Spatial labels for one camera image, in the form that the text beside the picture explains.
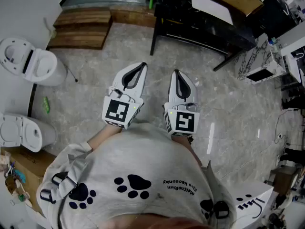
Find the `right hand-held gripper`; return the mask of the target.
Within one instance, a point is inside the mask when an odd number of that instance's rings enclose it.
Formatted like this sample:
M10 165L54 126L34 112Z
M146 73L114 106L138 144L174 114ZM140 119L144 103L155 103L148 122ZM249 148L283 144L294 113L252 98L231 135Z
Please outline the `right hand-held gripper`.
M181 99L188 103L179 103ZM164 105L167 132L172 136L191 136L197 132L200 113L197 112L197 89L182 71L174 70L171 75L168 102Z

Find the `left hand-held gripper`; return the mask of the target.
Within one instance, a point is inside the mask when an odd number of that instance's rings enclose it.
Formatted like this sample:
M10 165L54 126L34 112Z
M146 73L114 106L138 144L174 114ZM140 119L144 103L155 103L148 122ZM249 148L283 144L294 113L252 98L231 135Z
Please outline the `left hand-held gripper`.
M130 127L144 104L141 95L147 71L147 63L135 63L116 74L109 94L104 97L102 120L106 124L121 129Z

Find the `person's left forearm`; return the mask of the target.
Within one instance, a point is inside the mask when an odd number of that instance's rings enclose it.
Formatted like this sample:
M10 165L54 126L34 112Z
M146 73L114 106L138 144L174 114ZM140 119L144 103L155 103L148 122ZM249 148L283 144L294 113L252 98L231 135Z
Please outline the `person's left forearm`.
M122 131L121 128L106 125L102 130L100 130L95 136L93 136L87 143L91 147L92 150L96 150L102 143L104 143L107 139L116 135Z

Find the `person's right forearm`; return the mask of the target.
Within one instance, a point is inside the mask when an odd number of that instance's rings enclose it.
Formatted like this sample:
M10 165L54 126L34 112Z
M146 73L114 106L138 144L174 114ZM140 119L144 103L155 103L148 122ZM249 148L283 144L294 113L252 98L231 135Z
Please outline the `person's right forearm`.
M183 145L184 147L186 147L191 153L192 155L194 156L194 158L196 159L198 165L201 167L202 166L202 163L200 161L200 159L198 158L198 156L196 155L196 153L194 152L194 150L192 149L192 146L188 140L187 137L185 136L171 136L171 139L181 145Z

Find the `black marble table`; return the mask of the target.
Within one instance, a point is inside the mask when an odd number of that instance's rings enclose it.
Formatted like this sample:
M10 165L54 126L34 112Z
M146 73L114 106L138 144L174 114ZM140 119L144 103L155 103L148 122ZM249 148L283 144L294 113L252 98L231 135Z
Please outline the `black marble table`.
M227 6L233 25L203 11L194 9L191 0L157 0L150 55L159 36L198 45L224 56L214 68L218 71L256 43L246 16Z

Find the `white rectangular sink basin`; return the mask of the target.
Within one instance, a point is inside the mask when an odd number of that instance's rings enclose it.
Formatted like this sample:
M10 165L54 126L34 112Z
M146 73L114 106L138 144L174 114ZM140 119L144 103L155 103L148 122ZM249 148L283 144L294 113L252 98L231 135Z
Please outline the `white rectangular sink basin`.
M214 17L217 17L233 25L231 14L225 6L212 0L191 0L191 1L192 1L192 7L194 9L208 13Z

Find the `wooden beam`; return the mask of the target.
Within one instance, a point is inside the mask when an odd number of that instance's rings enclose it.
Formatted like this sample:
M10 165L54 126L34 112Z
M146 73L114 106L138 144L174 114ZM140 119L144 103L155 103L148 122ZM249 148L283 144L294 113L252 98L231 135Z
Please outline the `wooden beam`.
M154 9L142 5L113 5L110 6L112 20L115 23L155 27Z

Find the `stepped wooden planks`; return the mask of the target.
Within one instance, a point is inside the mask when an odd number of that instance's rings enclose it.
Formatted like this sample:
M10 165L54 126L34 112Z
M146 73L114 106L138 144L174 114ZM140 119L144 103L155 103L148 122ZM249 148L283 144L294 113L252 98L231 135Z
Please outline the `stepped wooden planks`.
M78 8L64 10L54 23L56 35L47 48L103 48L112 15L108 8Z

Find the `grey paw-print sweatshirt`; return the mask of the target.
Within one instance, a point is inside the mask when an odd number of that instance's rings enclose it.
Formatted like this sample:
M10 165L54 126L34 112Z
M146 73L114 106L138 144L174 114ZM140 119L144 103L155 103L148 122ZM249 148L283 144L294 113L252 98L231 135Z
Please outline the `grey paw-print sweatshirt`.
M232 229L236 209L211 167L149 123L92 150L67 145L46 169L37 202L52 229ZM217 219L225 201L229 217Z

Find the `white toilet with open lid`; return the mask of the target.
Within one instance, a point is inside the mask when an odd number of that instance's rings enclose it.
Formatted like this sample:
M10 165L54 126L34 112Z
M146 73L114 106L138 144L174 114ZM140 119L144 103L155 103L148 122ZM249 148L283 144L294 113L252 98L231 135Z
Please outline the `white toilet with open lid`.
M0 112L0 147L23 146L37 153L56 141L53 126L20 114Z
M67 77L64 64L54 53L18 38L0 41L0 64L11 74L43 86L58 86Z

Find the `flat brown cardboard box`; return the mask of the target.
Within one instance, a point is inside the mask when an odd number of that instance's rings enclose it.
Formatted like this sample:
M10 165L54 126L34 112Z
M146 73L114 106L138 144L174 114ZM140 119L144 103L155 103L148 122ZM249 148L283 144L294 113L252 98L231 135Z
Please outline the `flat brown cardboard box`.
M10 161L15 163L15 170L19 172L17 178L30 196L32 209L42 214L36 199L36 191L42 183L47 167L54 161L56 156L44 150L34 153L22 146L2 147L1 154L9 155Z

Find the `white box with black print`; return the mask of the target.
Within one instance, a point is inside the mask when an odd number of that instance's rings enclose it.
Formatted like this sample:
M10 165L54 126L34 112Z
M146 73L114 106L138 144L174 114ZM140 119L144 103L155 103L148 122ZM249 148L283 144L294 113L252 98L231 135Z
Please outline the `white box with black print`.
M260 218L273 189L259 181L244 182L232 189L236 207L234 229L244 229Z

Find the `pile of rubbish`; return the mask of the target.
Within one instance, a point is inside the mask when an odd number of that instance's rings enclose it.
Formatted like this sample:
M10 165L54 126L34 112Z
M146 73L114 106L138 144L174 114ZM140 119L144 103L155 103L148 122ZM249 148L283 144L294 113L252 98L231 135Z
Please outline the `pile of rubbish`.
M15 167L16 161L12 160L11 154L7 151L1 151L0 165L4 165L4 182L9 193L12 195L11 205L24 203L28 207L32 207L29 193L23 187L23 181Z

